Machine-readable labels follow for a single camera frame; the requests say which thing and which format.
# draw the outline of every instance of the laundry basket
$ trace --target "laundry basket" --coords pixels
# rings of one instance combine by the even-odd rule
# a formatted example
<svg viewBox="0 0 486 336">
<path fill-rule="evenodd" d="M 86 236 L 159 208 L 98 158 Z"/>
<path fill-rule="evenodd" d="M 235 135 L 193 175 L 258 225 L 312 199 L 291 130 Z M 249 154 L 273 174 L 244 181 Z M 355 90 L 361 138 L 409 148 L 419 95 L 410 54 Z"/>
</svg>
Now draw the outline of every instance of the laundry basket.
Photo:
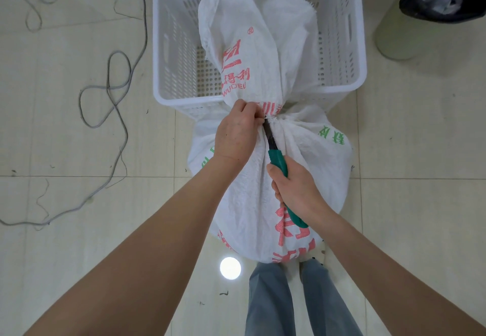
<svg viewBox="0 0 486 336">
<path fill-rule="evenodd" d="M 154 97 L 191 118 L 224 114 L 221 76 L 201 47 L 201 0 L 154 0 Z M 361 0 L 307 0 L 317 11 L 322 87 L 288 102 L 331 109 L 360 87 L 367 74 Z"/>
</svg>

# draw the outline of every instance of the hand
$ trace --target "hand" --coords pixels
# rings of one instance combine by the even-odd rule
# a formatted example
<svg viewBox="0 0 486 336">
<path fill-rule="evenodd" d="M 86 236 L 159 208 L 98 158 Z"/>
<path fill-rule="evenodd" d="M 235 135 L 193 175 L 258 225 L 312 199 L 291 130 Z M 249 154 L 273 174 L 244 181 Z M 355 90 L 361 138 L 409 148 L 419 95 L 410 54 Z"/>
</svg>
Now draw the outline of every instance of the hand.
<svg viewBox="0 0 486 336">
<path fill-rule="evenodd" d="M 214 157 L 224 158 L 240 173 L 255 148 L 258 128 L 265 114 L 255 102 L 239 99 L 216 131 Z"/>
<path fill-rule="evenodd" d="M 287 163 L 288 177 L 285 177 L 277 166 L 267 165 L 267 172 L 273 179 L 272 188 L 275 191 L 275 198 L 280 201 L 281 207 L 285 202 L 297 216 L 311 225 L 321 210 L 329 206 L 319 193 L 311 173 L 288 155 L 284 158 Z"/>
</svg>

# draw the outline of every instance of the person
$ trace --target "person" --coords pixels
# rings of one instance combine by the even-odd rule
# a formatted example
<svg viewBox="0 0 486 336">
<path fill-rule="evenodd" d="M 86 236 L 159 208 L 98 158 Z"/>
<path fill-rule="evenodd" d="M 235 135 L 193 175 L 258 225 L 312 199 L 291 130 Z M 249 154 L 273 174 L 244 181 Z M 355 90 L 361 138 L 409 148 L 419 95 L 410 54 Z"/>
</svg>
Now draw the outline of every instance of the person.
<svg viewBox="0 0 486 336">
<path fill-rule="evenodd" d="M 218 127 L 214 156 L 205 167 L 55 302 L 26 335 L 164 334 L 216 208 L 249 160 L 263 121 L 256 103 L 236 101 Z M 276 198 L 325 240 L 393 336 L 486 335 L 480 323 L 331 210 L 311 174 L 285 159 L 288 177 L 278 167 L 267 166 Z M 314 335 L 361 334 L 324 267 L 315 260 L 305 262 L 302 281 Z M 295 335 L 292 308 L 281 267 L 258 264 L 250 279 L 246 334 Z"/>
</svg>

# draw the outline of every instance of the jeans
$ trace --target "jeans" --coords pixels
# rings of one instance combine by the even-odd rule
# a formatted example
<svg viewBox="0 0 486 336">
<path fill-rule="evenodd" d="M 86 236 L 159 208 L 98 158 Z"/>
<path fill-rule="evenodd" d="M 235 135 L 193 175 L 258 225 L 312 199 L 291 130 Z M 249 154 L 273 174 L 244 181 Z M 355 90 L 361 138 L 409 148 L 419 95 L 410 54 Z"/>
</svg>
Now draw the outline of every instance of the jeans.
<svg viewBox="0 0 486 336">
<path fill-rule="evenodd" d="M 314 336 L 362 336 L 328 270 L 316 259 L 301 265 Z M 258 263 L 250 277 L 245 336 L 295 336 L 292 295 L 283 269 L 277 263 Z"/>
</svg>

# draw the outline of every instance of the perforated basket bottom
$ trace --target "perforated basket bottom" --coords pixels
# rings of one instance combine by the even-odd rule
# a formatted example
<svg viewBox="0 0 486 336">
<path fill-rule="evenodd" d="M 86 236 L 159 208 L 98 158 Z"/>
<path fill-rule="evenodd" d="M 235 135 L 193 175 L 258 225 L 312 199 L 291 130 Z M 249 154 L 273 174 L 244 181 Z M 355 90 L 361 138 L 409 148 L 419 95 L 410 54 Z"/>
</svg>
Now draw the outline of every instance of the perforated basket bottom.
<svg viewBox="0 0 486 336">
<path fill-rule="evenodd" d="M 324 81 L 324 50 L 322 46 L 322 35 L 319 33 L 319 57 L 320 68 L 317 78 L 321 86 L 325 85 Z M 197 48 L 196 54 L 197 65 L 197 96 L 209 97 L 212 95 L 221 95 L 221 74 L 213 64 L 206 59 L 206 51 L 203 47 Z"/>
</svg>

